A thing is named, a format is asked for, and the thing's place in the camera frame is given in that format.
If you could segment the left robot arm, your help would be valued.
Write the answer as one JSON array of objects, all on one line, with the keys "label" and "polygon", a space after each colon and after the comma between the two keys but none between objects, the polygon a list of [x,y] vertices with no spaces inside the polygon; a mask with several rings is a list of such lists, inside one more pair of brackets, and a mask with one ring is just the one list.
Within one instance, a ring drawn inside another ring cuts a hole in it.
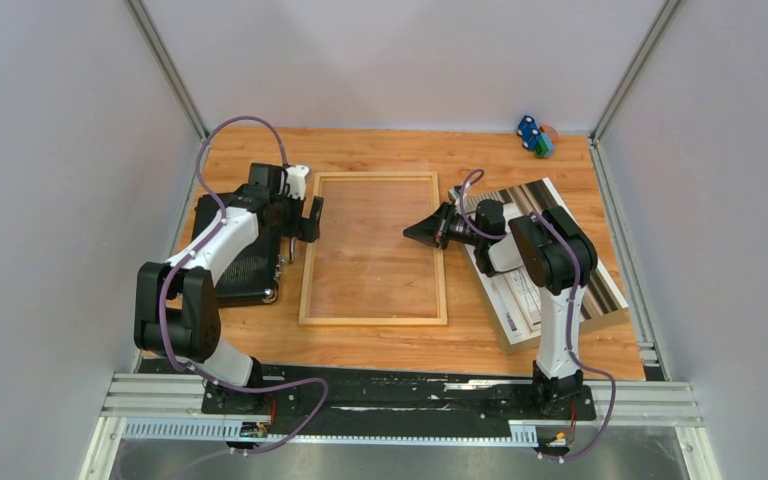
[{"label": "left robot arm", "polygon": [[307,165],[252,164],[236,191],[209,194],[217,210],[182,251],[163,262],[146,262],[137,273],[136,347],[227,389],[228,400],[243,413],[258,411],[269,389],[259,362],[223,338],[216,284],[235,258],[266,234],[318,240],[323,199],[314,198],[310,215],[303,215],[310,176]]}]

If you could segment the wooden picture frame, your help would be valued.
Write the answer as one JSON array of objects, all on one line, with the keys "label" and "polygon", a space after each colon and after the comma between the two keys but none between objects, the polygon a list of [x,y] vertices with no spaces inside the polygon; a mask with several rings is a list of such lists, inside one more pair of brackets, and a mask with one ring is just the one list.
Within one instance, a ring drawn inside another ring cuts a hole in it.
[{"label": "wooden picture frame", "polygon": [[447,323],[443,253],[402,234],[437,205],[436,173],[323,172],[312,192],[326,203],[321,237],[305,253],[299,324]]}]

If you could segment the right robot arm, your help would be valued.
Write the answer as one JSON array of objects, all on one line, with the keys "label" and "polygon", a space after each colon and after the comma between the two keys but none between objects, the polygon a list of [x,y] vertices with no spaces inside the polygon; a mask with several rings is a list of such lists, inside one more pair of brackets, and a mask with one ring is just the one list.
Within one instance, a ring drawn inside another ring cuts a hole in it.
[{"label": "right robot arm", "polygon": [[538,355],[525,405],[544,417],[571,411],[584,392],[578,338],[583,295],[598,255],[592,242],[562,207],[508,219],[494,199],[474,214],[442,203],[430,216],[406,227],[405,238],[444,250],[468,245],[486,282],[524,270],[537,288],[540,306]]}]

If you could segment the photo print board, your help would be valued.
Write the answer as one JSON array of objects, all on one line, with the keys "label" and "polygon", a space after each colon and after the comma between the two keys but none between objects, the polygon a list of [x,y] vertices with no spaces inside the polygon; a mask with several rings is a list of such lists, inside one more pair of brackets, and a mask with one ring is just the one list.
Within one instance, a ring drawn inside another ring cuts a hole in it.
[{"label": "photo print board", "polygon": [[578,336],[623,321],[628,304],[548,178],[476,197],[450,189],[452,221],[503,354],[537,348],[549,334],[558,359]]}]

